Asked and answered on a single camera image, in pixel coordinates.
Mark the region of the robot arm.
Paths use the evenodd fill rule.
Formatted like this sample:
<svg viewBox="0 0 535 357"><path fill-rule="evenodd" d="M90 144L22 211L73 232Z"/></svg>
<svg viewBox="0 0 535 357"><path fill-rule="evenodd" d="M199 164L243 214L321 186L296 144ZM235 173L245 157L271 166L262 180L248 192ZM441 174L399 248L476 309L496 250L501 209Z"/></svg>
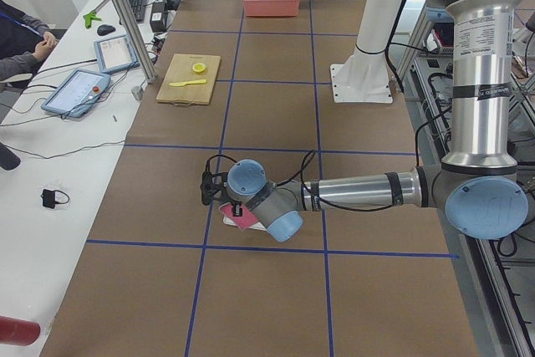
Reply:
<svg viewBox="0 0 535 357"><path fill-rule="evenodd" d="M512 94L512 26L522 0L430 0L454 22L451 148L441 162L411 171L333 180L274 183L254 160L227 173L220 205L240 227L262 225L280 242L302 226L303 211L378 212L413 204L433 207L467 236L498 239L527 218L527 195L507 152Z"/></svg>

